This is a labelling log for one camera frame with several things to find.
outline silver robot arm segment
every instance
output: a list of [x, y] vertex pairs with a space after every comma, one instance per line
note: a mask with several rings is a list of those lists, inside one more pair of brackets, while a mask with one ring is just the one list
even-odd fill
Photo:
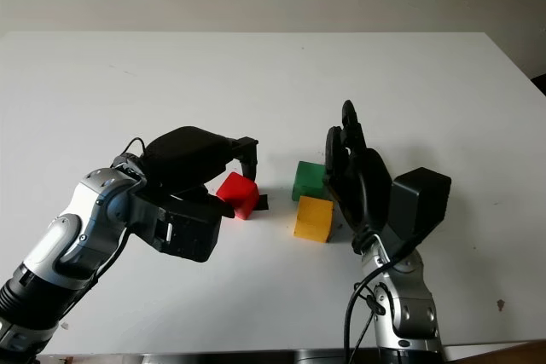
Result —
[[0, 290], [0, 362], [28, 362], [119, 246], [139, 182], [119, 170], [86, 175]]
[[[380, 241], [363, 255], [364, 275], [388, 263]], [[433, 295], [423, 280], [423, 262], [419, 252], [379, 274], [370, 282], [376, 302], [384, 315], [375, 315], [375, 339], [381, 362], [442, 363]]]

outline cube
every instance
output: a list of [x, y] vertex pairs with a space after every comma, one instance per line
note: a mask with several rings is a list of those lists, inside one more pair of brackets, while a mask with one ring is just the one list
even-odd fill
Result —
[[332, 228], [334, 203], [329, 200], [302, 196], [293, 235], [298, 238], [326, 243]]
[[324, 197], [324, 165], [300, 161], [296, 170], [296, 177], [292, 188], [292, 200], [295, 202], [300, 196], [322, 199]]
[[236, 172], [231, 172], [216, 192], [216, 196], [233, 206], [237, 217], [248, 219], [258, 203], [258, 185]]

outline robotic arm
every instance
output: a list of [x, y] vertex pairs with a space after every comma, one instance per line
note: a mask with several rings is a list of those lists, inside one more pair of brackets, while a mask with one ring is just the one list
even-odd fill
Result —
[[235, 214], [204, 183], [233, 159], [254, 180], [257, 144], [183, 127], [150, 143], [141, 157], [123, 152], [109, 168], [84, 176], [68, 207], [0, 289], [0, 362], [32, 362], [130, 234], [157, 251], [205, 262], [222, 217]]
[[363, 256], [365, 273], [346, 311], [345, 363], [352, 361], [352, 309], [366, 287], [381, 362], [441, 363], [436, 308], [415, 248], [444, 220], [451, 179], [419, 168], [393, 181], [381, 156], [366, 146], [350, 101], [342, 124], [328, 132], [324, 181], [354, 232], [352, 248]]

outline black cable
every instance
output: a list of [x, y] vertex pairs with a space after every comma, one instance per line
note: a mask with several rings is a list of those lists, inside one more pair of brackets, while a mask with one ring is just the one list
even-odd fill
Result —
[[127, 241], [129, 240], [129, 236], [131, 236], [132, 229], [126, 228], [123, 236], [121, 237], [121, 241], [119, 242], [119, 246], [116, 249], [116, 251], [113, 253], [113, 255], [107, 260], [106, 263], [102, 265], [102, 267], [93, 275], [91, 278], [89, 285], [81, 292], [81, 294], [74, 300], [74, 302], [65, 310], [65, 312], [62, 314], [61, 318], [66, 316], [68, 313], [70, 313], [70, 310], [73, 309], [73, 307], [87, 294], [89, 290], [91, 290], [99, 281], [99, 279], [102, 277], [103, 274], [107, 272], [108, 269], [112, 267], [112, 265], [115, 263], [116, 260], [118, 260], [119, 255], [121, 255], [121, 252], [125, 249], [125, 246], [127, 245]]
[[[358, 286], [360, 285], [360, 283], [362, 283], [361, 281], [358, 281], [357, 283], [355, 283], [352, 287], [352, 290], [357, 290]], [[375, 295], [374, 295], [374, 291], [372, 289], [369, 288], [369, 286], [366, 286], [366, 290], [368, 291], [369, 295], [372, 297], [372, 298], [375, 298]], [[362, 295], [362, 294], [359, 294], [358, 295], [362, 300], [366, 300], [366, 298]]]
[[128, 144], [127, 144], [127, 147], [125, 147], [125, 149], [122, 151], [122, 153], [126, 153], [127, 150], [131, 147], [131, 145], [133, 145], [133, 142], [135, 141], [139, 141], [140, 142], [140, 145], [142, 146], [142, 153], [146, 153], [146, 145], [144, 144], [144, 141], [142, 140], [142, 138], [140, 136], [136, 136], [135, 138], [133, 138]]
[[352, 293], [351, 298], [349, 299], [349, 303], [347, 304], [347, 310], [345, 313], [345, 323], [343, 327], [343, 350], [344, 350], [344, 362], [346, 364], [350, 364], [350, 353], [351, 353], [351, 317], [352, 317], [352, 310], [355, 307], [355, 303], [357, 302], [358, 296], [360, 293], [362, 293], [362, 290], [364, 287], [370, 283], [378, 274], [381, 274], [388, 269], [390, 269], [392, 266], [400, 262], [405, 257], [396, 257], [393, 260], [391, 260], [389, 263], [385, 263], [383, 266], [380, 266], [370, 274], [368, 274], [364, 280], [360, 282], [358, 285], [358, 288]]
[[366, 325], [364, 326], [364, 329], [363, 329], [362, 332], [360, 333], [360, 337], [358, 338], [357, 344], [355, 345], [355, 348], [354, 348], [354, 350], [352, 351], [351, 358], [349, 359], [349, 362], [350, 362], [350, 363], [352, 363], [352, 360], [355, 358], [355, 354], [357, 353], [358, 347], [360, 347], [360, 343], [361, 343], [362, 340], [364, 339], [364, 335], [365, 335], [366, 332], [368, 331], [369, 323], [372, 322], [372, 319], [373, 319], [373, 318], [374, 318], [374, 312], [373, 312], [373, 311], [370, 311], [370, 312], [369, 312], [368, 321], [366, 321]]

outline white table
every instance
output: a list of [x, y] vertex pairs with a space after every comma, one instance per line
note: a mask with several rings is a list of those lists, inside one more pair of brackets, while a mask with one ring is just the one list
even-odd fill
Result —
[[295, 239], [290, 190], [299, 160], [323, 161], [347, 98], [392, 175], [453, 178], [446, 220], [420, 246], [444, 343], [546, 338], [546, 98], [484, 34], [57, 32], [0, 44], [0, 277], [133, 136], [192, 124], [258, 138], [270, 195], [271, 211], [224, 220], [204, 264], [133, 238], [47, 353], [340, 347], [359, 258], [346, 231], [327, 245]]

